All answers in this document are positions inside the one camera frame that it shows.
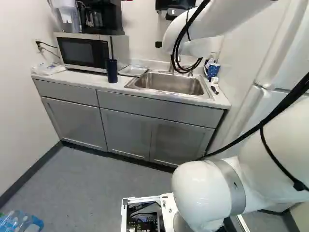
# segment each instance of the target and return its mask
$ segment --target floor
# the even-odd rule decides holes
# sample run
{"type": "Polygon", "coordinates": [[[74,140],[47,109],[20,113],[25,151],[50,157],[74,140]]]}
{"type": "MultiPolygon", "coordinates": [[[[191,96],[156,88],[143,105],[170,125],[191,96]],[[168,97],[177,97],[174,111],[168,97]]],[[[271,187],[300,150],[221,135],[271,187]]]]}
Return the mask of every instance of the floor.
{"type": "MultiPolygon", "coordinates": [[[[171,192],[171,174],[62,148],[0,210],[21,209],[45,222],[44,232],[120,232],[124,197],[171,192]]],[[[289,232],[279,216],[244,215],[251,232],[289,232]]]]}

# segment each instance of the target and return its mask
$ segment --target stainless steel sink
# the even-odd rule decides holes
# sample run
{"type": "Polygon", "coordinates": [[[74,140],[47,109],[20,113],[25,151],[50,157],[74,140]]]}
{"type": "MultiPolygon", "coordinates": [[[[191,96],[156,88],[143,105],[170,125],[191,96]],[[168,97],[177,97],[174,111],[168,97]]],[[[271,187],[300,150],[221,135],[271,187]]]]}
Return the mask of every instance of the stainless steel sink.
{"type": "Polygon", "coordinates": [[[188,77],[181,74],[148,71],[140,78],[134,78],[125,86],[125,88],[151,89],[194,96],[202,96],[206,94],[210,99],[211,97],[205,86],[198,78],[202,77],[188,77]]]}

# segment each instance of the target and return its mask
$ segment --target power outlet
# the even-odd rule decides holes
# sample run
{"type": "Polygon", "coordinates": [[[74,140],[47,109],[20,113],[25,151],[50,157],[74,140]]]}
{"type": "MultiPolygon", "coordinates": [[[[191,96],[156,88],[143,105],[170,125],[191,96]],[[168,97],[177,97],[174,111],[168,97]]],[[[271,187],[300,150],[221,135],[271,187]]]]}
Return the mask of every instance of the power outlet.
{"type": "Polygon", "coordinates": [[[39,49],[38,45],[37,45],[37,41],[42,41],[41,39],[32,39],[32,45],[33,48],[35,49],[36,53],[41,53],[42,50],[39,49]]]}

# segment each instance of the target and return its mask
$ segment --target white wall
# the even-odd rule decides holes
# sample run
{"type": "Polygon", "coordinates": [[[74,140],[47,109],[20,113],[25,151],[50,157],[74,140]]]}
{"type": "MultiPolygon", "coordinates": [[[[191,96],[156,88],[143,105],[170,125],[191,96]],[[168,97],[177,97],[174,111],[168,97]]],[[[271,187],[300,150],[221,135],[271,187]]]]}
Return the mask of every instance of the white wall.
{"type": "Polygon", "coordinates": [[[0,7],[0,195],[59,140],[30,75],[44,61],[31,40],[52,43],[50,16],[46,0],[0,7]]]}
{"type": "Polygon", "coordinates": [[[309,231],[309,202],[301,203],[291,209],[291,214],[300,232],[309,231]]]}
{"type": "MultiPolygon", "coordinates": [[[[161,15],[155,10],[155,0],[133,0],[122,2],[122,20],[126,35],[130,39],[130,57],[132,59],[159,60],[169,62],[169,55],[162,48],[156,48],[155,42],[162,41],[164,33],[171,21],[165,19],[166,12],[161,15]]],[[[221,44],[214,43],[214,52],[221,44]]],[[[192,64],[194,57],[181,56],[182,63],[192,64]]]]}

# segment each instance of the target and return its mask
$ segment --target circuit board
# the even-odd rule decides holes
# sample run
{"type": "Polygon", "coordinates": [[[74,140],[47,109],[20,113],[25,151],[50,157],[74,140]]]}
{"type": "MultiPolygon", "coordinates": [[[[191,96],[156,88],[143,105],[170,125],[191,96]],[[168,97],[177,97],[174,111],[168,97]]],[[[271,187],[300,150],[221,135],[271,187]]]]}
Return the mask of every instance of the circuit board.
{"type": "Polygon", "coordinates": [[[158,232],[157,213],[135,215],[126,221],[127,232],[158,232]]]}

